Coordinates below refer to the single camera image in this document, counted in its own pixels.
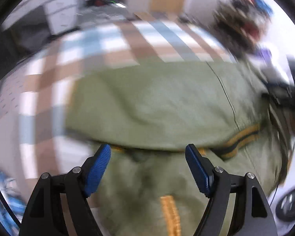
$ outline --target checkered cloth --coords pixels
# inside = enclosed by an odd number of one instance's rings
[[[98,26],[60,37],[27,65],[20,96],[20,152],[26,179],[67,173],[92,155],[90,147],[65,132],[65,106],[73,83],[92,70],[163,61],[234,62],[210,34],[171,21],[134,21]]]

